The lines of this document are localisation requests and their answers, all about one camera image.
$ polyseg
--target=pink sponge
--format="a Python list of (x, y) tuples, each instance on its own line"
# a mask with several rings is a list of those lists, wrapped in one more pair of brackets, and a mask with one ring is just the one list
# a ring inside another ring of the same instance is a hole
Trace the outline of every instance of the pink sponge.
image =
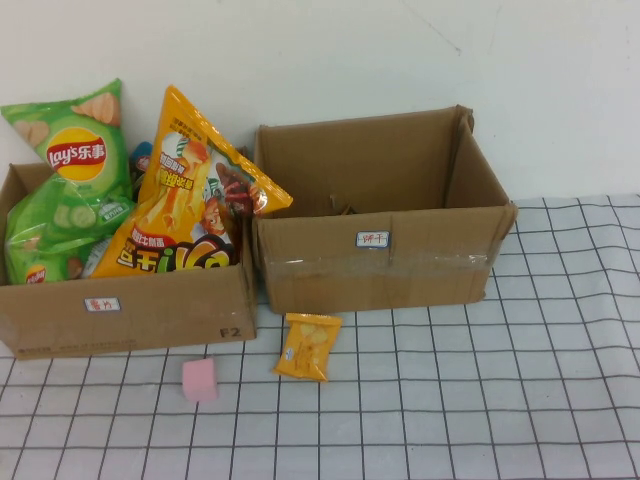
[(182, 364), (182, 391), (192, 402), (208, 402), (218, 398), (213, 358)]

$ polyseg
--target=open cardboard box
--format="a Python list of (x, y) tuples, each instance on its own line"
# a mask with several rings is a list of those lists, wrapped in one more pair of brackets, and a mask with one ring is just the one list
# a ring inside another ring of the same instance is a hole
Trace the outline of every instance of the open cardboard box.
[(255, 162), (294, 198), (253, 229), (272, 309), (481, 300), (517, 208), (472, 131), (461, 106), (260, 127)]
[(239, 265), (144, 277), (7, 285), (6, 217), (51, 175), (11, 165), (0, 190), (0, 340), (18, 359), (90, 355), (256, 337), (249, 228)]

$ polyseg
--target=orange snack bag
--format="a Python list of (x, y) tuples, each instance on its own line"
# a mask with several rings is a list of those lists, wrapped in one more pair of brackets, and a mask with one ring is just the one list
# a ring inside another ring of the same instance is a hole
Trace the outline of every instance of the orange snack bag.
[(336, 341), (342, 319), (325, 315), (288, 313), (291, 329), (282, 356), (273, 373), (326, 382), (329, 352)]
[(291, 204), (174, 86), (167, 88), (138, 205), (91, 278), (237, 263), (241, 215)]

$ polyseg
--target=snack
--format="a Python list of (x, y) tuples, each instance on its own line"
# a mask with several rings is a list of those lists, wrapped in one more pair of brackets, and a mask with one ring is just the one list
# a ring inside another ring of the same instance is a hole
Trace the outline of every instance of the snack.
[(232, 265), (241, 245), (236, 215), (290, 203), (170, 86), (138, 206), (91, 277)]
[[(244, 214), (253, 212), (257, 215), (291, 205), (293, 201), (291, 196), (238, 153), (174, 86), (169, 86), (165, 94), (158, 124), (158, 134), (153, 145), (152, 161), (149, 165), (149, 175), (142, 183), (139, 203), (153, 197), (157, 190), (157, 179), (154, 177), (161, 170), (168, 169), (170, 171), (170, 167), (167, 167), (158, 158), (161, 156), (161, 143), (170, 132), (177, 132), (185, 139), (197, 141), (206, 149), (207, 153), (215, 157), (212, 164), (216, 165), (216, 171), (215, 173), (210, 172), (208, 177), (218, 179), (221, 182), (223, 196), (229, 195), (227, 203), (232, 210)], [(252, 208), (247, 207), (250, 201), (253, 204)]]
[(131, 211), (130, 206), (112, 204), (94, 218), (81, 199), (75, 199), (75, 207), (66, 206), (73, 200), (68, 186), (54, 173), (9, 213), (5, 253), (10, 283), (80, 278), (93, 245), (115, 231)]
[(133, 210), (119, 95), (116, 80), (76, 100), (0, 108), (54, 169), (8, 215), (11, 283), (79, 278), (92, 246)]
[(287, 322), (291, 329), (273, 373), (319, 382), (328, 381), (329, 352), (340, 331), (342, 319), (288, 313)]

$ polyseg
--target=cucumber image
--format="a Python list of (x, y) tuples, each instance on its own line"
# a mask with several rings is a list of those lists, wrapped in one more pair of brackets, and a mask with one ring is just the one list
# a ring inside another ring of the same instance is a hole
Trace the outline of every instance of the cucumber image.
[(60, 228), (71, 228), (68, 206), (58, 205), (56, 213), (53, 214), (53, 223), (55, 223)]
[(96, 224), (96, 214), (88, 205), (73, 207), (69, 218), (77, 228), (91, 228)]

